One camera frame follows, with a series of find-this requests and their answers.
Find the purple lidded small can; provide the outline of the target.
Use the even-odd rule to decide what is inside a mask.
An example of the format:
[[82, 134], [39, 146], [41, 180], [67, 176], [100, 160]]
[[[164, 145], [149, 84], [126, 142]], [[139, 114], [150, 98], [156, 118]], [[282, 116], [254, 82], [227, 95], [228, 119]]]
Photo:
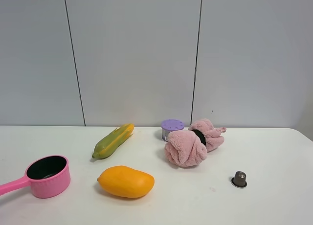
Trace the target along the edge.
[[183, 130], [184, 123], [177, 119], [167, 119], [162, 121], [161, 128], [162, 128], [162, 139], [167, 142], [169, 133]]

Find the brown coffee capsule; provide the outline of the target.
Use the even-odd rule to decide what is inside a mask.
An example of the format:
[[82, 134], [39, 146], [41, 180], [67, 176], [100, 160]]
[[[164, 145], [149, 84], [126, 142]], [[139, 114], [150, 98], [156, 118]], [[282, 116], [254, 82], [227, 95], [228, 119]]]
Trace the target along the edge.
[[247, 186], [246, 174], [242, 171], [237, 171], [231, 179], [231, 183], [237, 188], [245, 188]]

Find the green yellow toy corn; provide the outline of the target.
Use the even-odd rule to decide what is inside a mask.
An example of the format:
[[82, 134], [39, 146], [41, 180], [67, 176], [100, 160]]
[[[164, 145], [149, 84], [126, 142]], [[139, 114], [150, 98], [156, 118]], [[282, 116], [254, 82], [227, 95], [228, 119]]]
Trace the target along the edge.
[[131, 123], [115, 128], [96, 144], [92, 158], [105, 159], [110, 157], [120, 145], [132, 136], [133, 130], [134, 124]]

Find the pink toy saucepan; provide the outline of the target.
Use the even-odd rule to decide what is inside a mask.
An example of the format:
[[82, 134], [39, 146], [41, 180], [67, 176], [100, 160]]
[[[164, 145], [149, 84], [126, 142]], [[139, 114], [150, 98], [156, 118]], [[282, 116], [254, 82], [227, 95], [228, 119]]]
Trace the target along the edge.
[[51, 198], [65, 191], [70, 184], [69, 161], [65, 156], [52, 155], [33, 162], [23, 177], [0, 186], [0, 194], [30, 187], [41, 199]]

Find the pink rolled towel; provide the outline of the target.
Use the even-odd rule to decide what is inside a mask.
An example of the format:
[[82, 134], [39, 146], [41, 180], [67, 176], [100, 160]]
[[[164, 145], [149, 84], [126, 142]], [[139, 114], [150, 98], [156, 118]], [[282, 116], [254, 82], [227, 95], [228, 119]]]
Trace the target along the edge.
[[225, 127], [215, 128], [208, 119], [195, 121], [187, 130], [169, 133], [165, 156], [178, 167], [197, 166], [224, 143], [225, 132]]

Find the orange toy mango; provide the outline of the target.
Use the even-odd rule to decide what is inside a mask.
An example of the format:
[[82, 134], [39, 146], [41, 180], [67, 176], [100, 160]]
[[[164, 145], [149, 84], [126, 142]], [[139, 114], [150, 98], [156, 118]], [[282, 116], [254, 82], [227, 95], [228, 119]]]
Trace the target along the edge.
[[152, 190], [155, 179], [150, 174], [127, 166], [114, 166], [102, 172], [97, 182], [111, 195], [137, 199]]

